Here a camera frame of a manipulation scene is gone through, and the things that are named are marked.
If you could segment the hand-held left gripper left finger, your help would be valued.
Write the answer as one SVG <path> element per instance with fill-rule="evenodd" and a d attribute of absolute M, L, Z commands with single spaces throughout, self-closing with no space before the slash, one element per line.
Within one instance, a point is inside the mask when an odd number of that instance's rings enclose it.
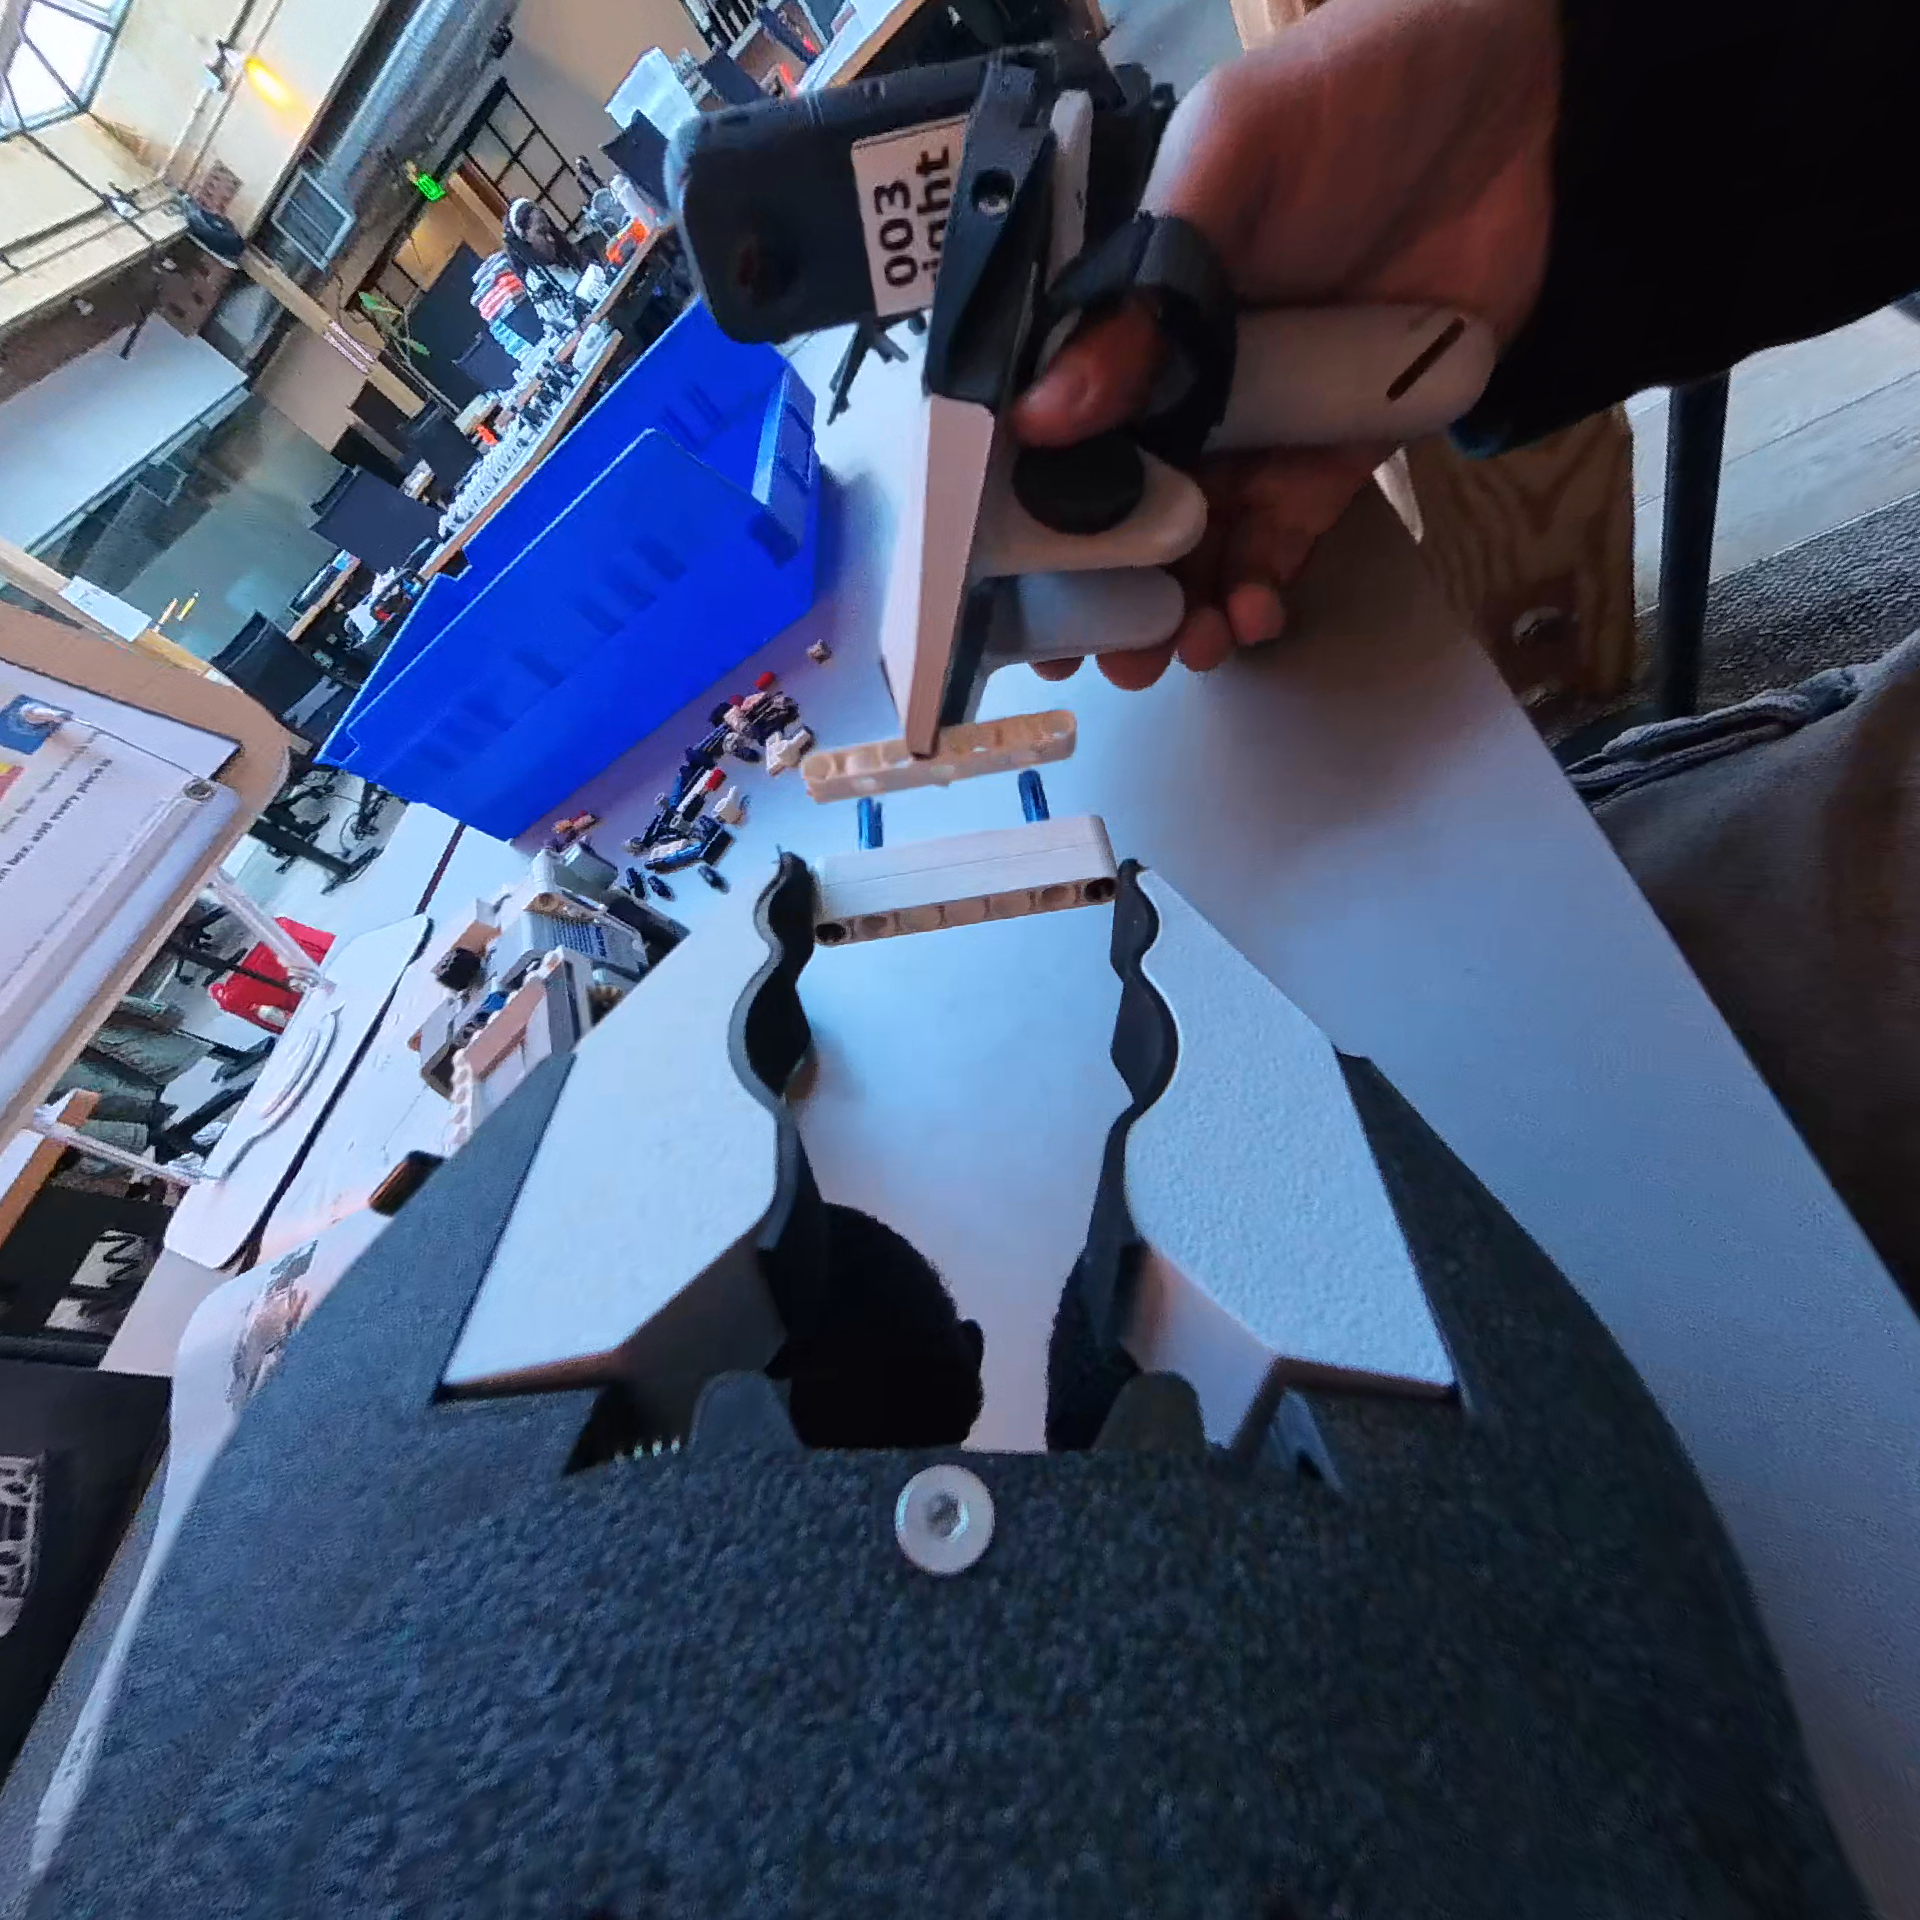
<path fill-rule="evenodd" d="M 472 1278 L 439 1400 L 612 1388 L 648 1435 L 786 1344 L 786 1240 L 808 1172 L 786 1088 L 808 1055 L 815 886 L 776 856 L 437 1179 Z"/>

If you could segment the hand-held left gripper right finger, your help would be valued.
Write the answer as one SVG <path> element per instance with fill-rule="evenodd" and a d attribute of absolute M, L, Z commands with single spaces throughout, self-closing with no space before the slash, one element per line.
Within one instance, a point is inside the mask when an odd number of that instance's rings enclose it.
<path fill-rule="evenodd" d="M 1327 1035 L 1164 876 L 1122 864 L 1111 1061 L 1076 1300 L 1190 1392 L 1217 1449 L 1294 1384 L 1439 1400 L 1455 1367 Z"/>

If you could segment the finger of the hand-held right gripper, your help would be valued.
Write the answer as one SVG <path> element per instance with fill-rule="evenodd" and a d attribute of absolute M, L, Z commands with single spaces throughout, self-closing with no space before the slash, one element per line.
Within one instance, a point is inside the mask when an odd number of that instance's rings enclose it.
<path fill-rule="evenodd" d="M 924 395 L 880 611 L 880 672 L 913 757 L 938 742 L 994 438 L 989 407 Z"/>

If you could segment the short white lego beam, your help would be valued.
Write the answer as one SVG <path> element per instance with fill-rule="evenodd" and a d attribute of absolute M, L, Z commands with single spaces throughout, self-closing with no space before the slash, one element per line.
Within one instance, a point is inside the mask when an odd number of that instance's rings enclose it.
<path fill-rule="evenodd" d="M 911 789 L 1017 774 L 1064 761 L 1074 747 L 1074 712 L 1049 709 L 944 726 L 930 755 L 913 755 L 902 737 L 814 750 L 800 761 L 800 774 L 815 801 L 877 800 Z"/>

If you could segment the long white lego beam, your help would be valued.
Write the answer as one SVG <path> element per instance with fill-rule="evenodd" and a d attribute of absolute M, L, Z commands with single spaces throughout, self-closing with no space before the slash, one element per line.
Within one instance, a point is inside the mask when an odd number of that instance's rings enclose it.
<path fill-rule="evenodd" d="M 814 941 L 826 949 L 1021 921 L 1117 893 L 1104 822 L 1081 813 L 830 855 L 814 870 Z"/>

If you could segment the partly built lego truck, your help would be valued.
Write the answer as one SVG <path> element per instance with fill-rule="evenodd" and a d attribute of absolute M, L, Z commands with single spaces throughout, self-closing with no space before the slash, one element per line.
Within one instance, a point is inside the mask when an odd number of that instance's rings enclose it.
<path fill-rule="evenodd" d="M 439 1152 L 464 1147 L 681 947 L 688 929 L 664 911 L 671 900 L 588 844 L 540 853 L 522 877 L 476 900 L 433 953 L 433 996 L 408 1041 L 444 1105 Z"/>

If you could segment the pile of small lego pieces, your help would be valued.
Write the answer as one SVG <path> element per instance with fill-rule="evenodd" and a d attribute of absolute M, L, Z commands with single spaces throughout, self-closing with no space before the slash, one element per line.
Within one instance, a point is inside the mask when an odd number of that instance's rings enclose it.
<path fill-rule="evenodd" d="M 589 900 L 623 893 L 645 905 L 671 902 L 684 872 L 724 893 L 722 862 L 751 817 L 754 783 L 792 776 L 815 745 L 788 676 L 765 668 L 709 709 L 704 729 L 684 745 L 615 853 L 591 841 L 606 816 L 585 806 L 545 828 L 542 856 Z"/>

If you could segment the person's right hand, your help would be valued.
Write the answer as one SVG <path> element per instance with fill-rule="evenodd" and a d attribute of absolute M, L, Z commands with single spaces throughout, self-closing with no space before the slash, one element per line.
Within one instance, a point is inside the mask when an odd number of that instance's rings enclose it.
<path fill-rule="evenodd" d="M 1324 4 L 1190 92 L 1145 203 L 1205 232 L 1249 307 L 1449 303 L 1509 342 L 1545 275 L 1560 46 L 1552 3 Z M 1101 676 L 1149 688 L 1282 635 L 1284 589 L 1388 452 L 1205 463 L 1184 621 Z"/>

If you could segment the cluttered long work table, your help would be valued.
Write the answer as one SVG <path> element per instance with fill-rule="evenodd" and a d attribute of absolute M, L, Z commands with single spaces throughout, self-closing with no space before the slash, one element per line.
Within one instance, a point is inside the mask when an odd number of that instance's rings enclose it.
<path fill-rule="evenodd" d="M 518 319 L 540 319 L 543 333 L 485 375 L 457 416 L 413 417 L 453 437 L 447 472 L 423 447 L 399 486 L 402 507 L 439 509 L 437 529 L 408 541 L 394 563 L 352 550 L 329 563 L 297 599 L 289 633 L 309 651 L 389 638 L 423 587 L 464 571 L 479 535 L 688 303 L 688 268 L 664 207 L 612 163 L 580 160 L 576 174 L 591 189 L 577 238 L 582 270 L 565 278 L 504 255 L 485 265 L 487 326 L 472 345 L 510 355 L 504 335 Z"/>

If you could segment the red stool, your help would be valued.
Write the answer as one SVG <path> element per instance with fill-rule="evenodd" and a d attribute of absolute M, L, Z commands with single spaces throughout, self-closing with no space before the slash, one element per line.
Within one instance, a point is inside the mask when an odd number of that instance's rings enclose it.
<path fill-rule="evenodd" d="M 316 965 L 324 965 L 338 937 L 300 918 L 277 917 L 280 929 Z M 294 1014 L 301 992 L 292 984 L 277 951 L 254 943 L 238 957 L 213 953 L 198 961 L 207 974 L 206 993 L 228 1017 L 264 1032 L 280 1032 Z"/>

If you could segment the wooden table leg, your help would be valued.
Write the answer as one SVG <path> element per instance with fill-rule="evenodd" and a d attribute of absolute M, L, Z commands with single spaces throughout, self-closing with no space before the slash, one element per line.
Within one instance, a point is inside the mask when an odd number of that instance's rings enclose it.
<path fill-rule="evenodd" d="M 1525 705 L 1608 703 L 1639 672 L 1625 407 L 1494 459 L 1421 438 L 1375 484 Z"/>

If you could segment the printed instruction sheet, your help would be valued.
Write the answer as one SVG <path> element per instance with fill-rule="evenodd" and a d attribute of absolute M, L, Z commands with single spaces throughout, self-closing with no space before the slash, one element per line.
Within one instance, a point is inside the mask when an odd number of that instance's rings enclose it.
<path fill-rule="evenodd" d="M 2 1097 L 58 1075 L 63 1035 L 202 876 L 238 811 L 231 736 L 5 663 Z"/>

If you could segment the black printed cloth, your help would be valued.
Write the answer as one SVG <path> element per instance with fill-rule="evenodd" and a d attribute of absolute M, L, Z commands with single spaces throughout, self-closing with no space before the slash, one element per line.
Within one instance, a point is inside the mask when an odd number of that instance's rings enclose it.
<path fill-rule="evenodd" d="M 5 1239 L 2 1771 L 12 1771 L 157 1460 L 164 1383 L 105 1369 L 111 1332 L 54 1327 L 54 1310 L 100 1240 L 127 1262 L 81 1302 L 120 1317 L 136 1299 L 170 1207 L 146 1192 L 42 1188 Z"/>

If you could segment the black metal chair leg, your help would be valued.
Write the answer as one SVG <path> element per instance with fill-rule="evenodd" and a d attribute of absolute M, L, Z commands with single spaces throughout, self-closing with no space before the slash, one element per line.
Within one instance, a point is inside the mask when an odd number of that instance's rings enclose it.
<path fill-rule="evenodd" d="M 1670 723 L 1690 716 L 1705 672 L 1712 549 L 1733 372 L 1670 388 L 1652 710 Z"/>

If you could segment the silver ventilation duct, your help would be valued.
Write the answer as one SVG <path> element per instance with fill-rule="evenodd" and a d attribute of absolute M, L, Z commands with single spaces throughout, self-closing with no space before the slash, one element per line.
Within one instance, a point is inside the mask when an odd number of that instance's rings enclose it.
<path fill-rule="evenodd" d="M 360 207 L 447 129 L 511 39 L 518 3 L 389 4 L 309 140 L 319 184 Z"/>

